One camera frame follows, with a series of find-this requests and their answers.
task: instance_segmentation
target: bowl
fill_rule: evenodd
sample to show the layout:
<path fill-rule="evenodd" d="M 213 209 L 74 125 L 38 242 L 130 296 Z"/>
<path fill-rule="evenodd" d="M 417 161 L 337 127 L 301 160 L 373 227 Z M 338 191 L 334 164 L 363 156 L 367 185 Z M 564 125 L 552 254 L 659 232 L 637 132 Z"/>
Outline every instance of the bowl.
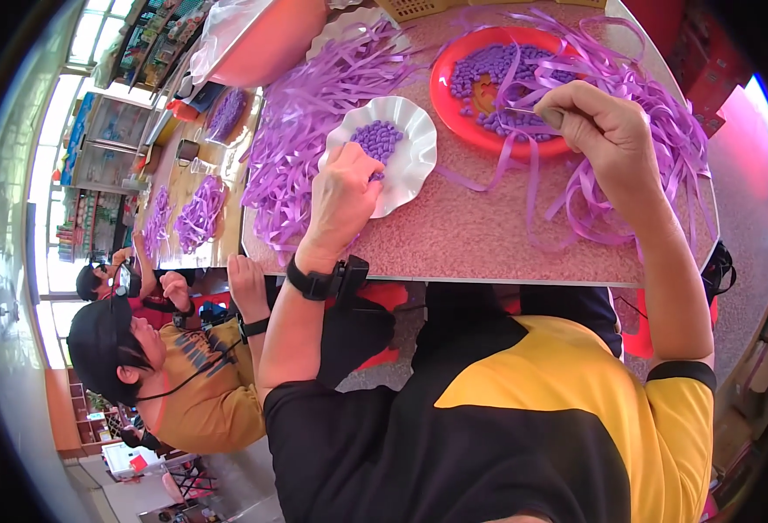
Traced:
<path fill-rule="evenodd" d="M 326 152 L 317 162 L 322 170 L 329 151 L 347 143 L 358 127 L 368 126 L 375 120 L 391 121 L 404 138 L 384 167 L 384 190 L 376 202 L 371 217 L 385 217 L 397 207 L 410 202 L 421 191 L 425 178 L 436 166 L 436 126 L 430 115 L 407 98 L 380 96 L 363 107 L 349 111 L 343 122 L 326 137 Z"/>
<path fill-rule="evenodd" d="M 473 116 L 463 116 L 459 113 L 464 104 L 462 99 L 451 95 L 449 79 L 457 60 L 490 44 L 506 45 L 513 42 L 535 45 L 552 53 L 557 52 L 561 46 L 561 40 L 558 37 L 531 27 L 488 27 L 454 40 L 442 51 L 431 71 L 431 103 L 439 114 L 439 118 L 442 119 L 442 123 L 463 140 L 498 155 L 503 149 L 504 137 L 475 124 L 478 111 L 474 111 Z M 578 52 L 568 45 L 562 54 L 578 55 Z M 538 144 L 538 155 L 541 157 L 556 156 L 568 151 L 570 148 L 561 136 Z M 518 159 L 529 158 L 529 142 L 515 142 L 511 156 Z"/>

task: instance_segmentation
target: purple bead pile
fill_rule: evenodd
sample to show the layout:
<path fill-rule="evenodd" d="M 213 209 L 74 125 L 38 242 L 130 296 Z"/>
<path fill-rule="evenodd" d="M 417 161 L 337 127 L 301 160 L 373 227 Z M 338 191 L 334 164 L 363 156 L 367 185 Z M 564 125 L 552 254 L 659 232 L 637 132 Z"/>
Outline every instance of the purple bead pile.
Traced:
<path fill-rule="evenodd" d="M 465 58 L 457 60 L 453 67 L 451 75 L 451 95 L 462 99 L 465 107 L 459 110 L 462 116 L 474 116 L 474 109 L 471 106 L 471 96 L 473 96 L 472 85 L 479 81 L 482 75 L 489 75 L 491 82 L 497 86 L 503 83 L 512 61 L 515 59 L 515 44 L 491 44 L 482 49 L 477 49 Z M 534 80 L 537 64 L 525 64 L 525 59 L 546 58 L 552 56 L 552 53 L 539 49 L 534 45 L 524 44 L 520 46 L 520 61 L 515 70 L 516 80 Z M 574 73 L 555 70 L 550 75 L 563 84 L 566 84 L 576 78 Z M 526 96 L 528 89 L 521 86 L 512 86 L 506 95 L 509 101 L 515 101 Z M 477 114 L 475 123 L 482 126 L 486 131 L 497 133 L 498 136 L 506 137 L 510 131 L 504 129 L 502 125 L 509 127 L 543 126 L 544 120 L 535 115 L 526 115 L 513 110 L 494 110 L 485 115 Z M 536 141 L 547 141 L 553 138 L 553 135 L 538 134 L 534 135 Z M 526 141 L 523 135 L 517 135 L 515 141 Z"/>
<path fill-rule="evenodd" d="M 391 121 L 375 120 L 368 126 L 358 127 L 350 138 L 360 144 L 360 148 L 384 165 L 396 150 L 396 143 L 404 138 Z"/>
<path fill-rule="evenodd" d="M 246 93 L 242 89 L 233 89 L 218 104 L 207 125 L 207 138 L 225 141 L 230 136 L 236 122 L 242 116 L 246 104 Z"/>

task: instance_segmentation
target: red shirt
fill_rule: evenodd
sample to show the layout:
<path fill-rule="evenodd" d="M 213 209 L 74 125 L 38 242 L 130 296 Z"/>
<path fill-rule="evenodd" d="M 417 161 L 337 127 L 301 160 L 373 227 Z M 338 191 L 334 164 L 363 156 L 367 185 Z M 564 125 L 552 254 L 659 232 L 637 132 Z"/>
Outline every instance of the red shirt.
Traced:
<path fill-rule="evenodd" d="M 196 310 L 204 305 L 204 302 L 211 301 L 212 303 L 216 305 L 222 305 L 225 308 L 230 307 L 230 293 L 229 292 L 221 292 L 215 295 L 207 295 L 207 296 L 194 296 L 190 298 L 192 303 L 195 304 Z M 167 308 L 167 305 L 171 306 L 171 303 L 169 303 L 169 300 L 164 298 L 162 293 L 160 292 L 160 287 L 158 286 L 157 289 L 150 295 L 148 295 L 146 298 L 128 298 L 129 305 L 131 305 L 131 315 L 135 318 L 145 318 L 149 325 L 151 325 L 153 328 L 160 330 L 164 325 L 167 323 L 171 323 L 172 321 L 172 313 L 170 312 L 163 312 L 161 310 L 157 310 L 155 307 L 147 307 L 146 304 L 159 304 L 161 308 Z"/>

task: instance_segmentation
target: yellow shirt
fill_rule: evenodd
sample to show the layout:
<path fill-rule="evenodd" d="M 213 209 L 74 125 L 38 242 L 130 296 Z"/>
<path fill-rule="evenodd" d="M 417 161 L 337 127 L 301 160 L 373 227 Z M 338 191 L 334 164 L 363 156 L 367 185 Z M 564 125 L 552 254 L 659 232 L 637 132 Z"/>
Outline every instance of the yellow shirt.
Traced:
<path fill-rule="evenodd" d="M 163 364 L 167 390 L 212 363 L 181 389 L 162 398 L 152 434 L 195 454 L 233 452 L 264 436 L 262 409 L 253 385 L 253 359 L 248 346 L 241 342 L 236 320 L 206 332 L 169 324 L 160 330 L 160 338 L 167 345 Z"/>
<path fill-rule="evenodd" d="M 287 521 L 697 522 L 714 374 L 667 361 L 645 386 L 567 319 L 486 322 L 399 392 L 288 382 L 265 398 Z"/>

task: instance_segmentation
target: black watch strap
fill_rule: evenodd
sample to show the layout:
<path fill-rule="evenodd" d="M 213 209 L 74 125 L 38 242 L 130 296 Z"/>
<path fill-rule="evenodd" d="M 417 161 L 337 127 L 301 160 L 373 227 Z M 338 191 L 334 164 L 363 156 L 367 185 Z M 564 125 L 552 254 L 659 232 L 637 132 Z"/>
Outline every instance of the black watch strap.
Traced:
<path fill-rule="evenodd" d="M 195 302 L 189 300 L 189 310 L 187 312 L 173 312 L 172 313 L 172 325 L 179 329 L 187 328 L 187 318 L 192 318 L 195 315 Z"/>
<path fill-rule="evenodd" d="M 332 289 L 332 283 L 335 281 L 340 262 L 335 264 L 335 268 L 330 275 L 310 272 L 304 275 L 295 264 L 295 257 L 291 255 L 291 261 L 285 269 L 285 277 L 291 285 L 303 294 L 306 299 L 313 301 L 325 301 L 326 298 L 335 294 Z"/>
<path fill-rule="evenodd" d="M 245 338 L 250 338 L 251 336 L 257 336 L 267 332 L 268 320 L 271 319 L 269 316 L 265 319 L 261 319 L 260 321 L 245 323 L 241 314 L 236 314 L 236 318 L 238 319 L 238 333 L 240 336 L 242 336 L 243 340 Z"/>

